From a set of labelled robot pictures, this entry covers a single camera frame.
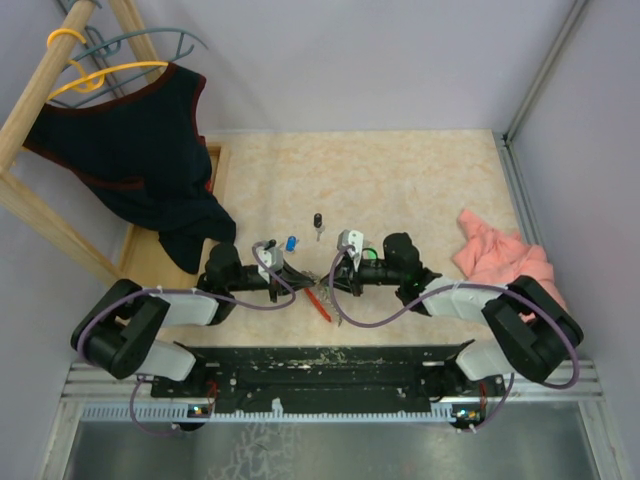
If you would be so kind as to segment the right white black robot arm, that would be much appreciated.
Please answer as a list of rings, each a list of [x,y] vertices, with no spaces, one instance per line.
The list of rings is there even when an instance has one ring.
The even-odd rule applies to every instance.
[[[530,276],[521,275],[504,285],[454,281],[425,267],[419,249],[405,233],[393,233],[383,241],[382,252],[366,258],[364,236],[343,231],[338,253],[320,283],[331,304],[336,293],[358,297],[365,287],[393,286],[401,309],[378,321],[387,325],[407,312],[429,317],[451,317],[487,326],[491,338],[473,340],[454,357],[446,372],[448,387],[470,395],[482,380],[494,375],[518,374],[549,387],[550,375],[565,361],[573,372],[564,383],[573,386],[580,373],[577,347],[584,333],[567,311]]]

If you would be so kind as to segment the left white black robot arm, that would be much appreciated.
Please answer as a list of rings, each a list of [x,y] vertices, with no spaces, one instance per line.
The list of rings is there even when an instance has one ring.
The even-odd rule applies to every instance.
[[[231,243],[214,246],[197,286],[145,288],[116,281],[72,333],[70,344],[83,361],[121,380],[147,375],[172,380],[194,397],[208,384],[196,354],[184,343],[157,338],[161,329],[222,323],[236,306],[256,311],[288,307],[315,279],[291,267],[273,241],[255,244],[256,262],[241,263]]]

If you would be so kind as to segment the green tag key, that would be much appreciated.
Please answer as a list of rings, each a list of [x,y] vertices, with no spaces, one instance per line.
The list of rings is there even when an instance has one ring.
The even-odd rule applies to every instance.
[[[377,260],[379,258],[377,251],[372,247],[364,247],[363,252],[366,253],[371,260]]]

